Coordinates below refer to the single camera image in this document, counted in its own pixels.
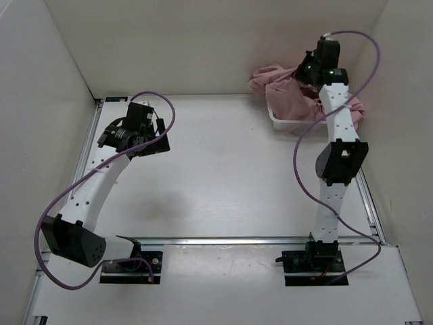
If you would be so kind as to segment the pink trousers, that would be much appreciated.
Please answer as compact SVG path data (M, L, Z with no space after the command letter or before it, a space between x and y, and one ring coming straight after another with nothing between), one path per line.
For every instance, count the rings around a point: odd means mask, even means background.
M300 134L309 123L324 115L324 108L317 89L297 81L295 72L296 68L272 63L252 73L248 88L265 98L277 120L294 121L288 130Z

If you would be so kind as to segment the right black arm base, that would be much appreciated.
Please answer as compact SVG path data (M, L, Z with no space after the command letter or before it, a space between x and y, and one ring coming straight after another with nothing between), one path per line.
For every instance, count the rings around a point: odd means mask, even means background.
M333 243L310 240L303 250L282 251L276 263L283 266L285 286L348 286L342 253Z

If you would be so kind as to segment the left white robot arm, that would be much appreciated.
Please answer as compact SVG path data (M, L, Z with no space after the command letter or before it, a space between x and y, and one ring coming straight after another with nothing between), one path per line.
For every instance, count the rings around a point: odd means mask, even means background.
M70 200L52 217L43 212L35 230L35 254L41 258L39 238L54 255L96 267L103 259L117 259L127 271L141 265L142 255L132 240L95 233L97 219L120 174L135 157L168 152L169 126L151 113L126 116L110 123L97 141L88 173L70 189Z

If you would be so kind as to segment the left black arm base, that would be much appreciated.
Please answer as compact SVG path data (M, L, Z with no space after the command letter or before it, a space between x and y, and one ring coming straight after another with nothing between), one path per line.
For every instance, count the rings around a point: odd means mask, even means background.
M106 262L101 268L99 282L101 284L160 284L163 252L153 248L150 251L141 250L141 258L151 266L152 278L148 265L142 261Z

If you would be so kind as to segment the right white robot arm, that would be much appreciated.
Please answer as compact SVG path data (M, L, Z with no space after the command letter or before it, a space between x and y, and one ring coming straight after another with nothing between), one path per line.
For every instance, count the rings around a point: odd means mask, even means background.
M304 253L304 264L314 271L338 258L337 216L347 188L368 153L368 144L359 139L352 121L347 73L337 65L335 55L322 60L314 51L307 51L294 75L297 81L317 88L329 140L315 163L321 202Z

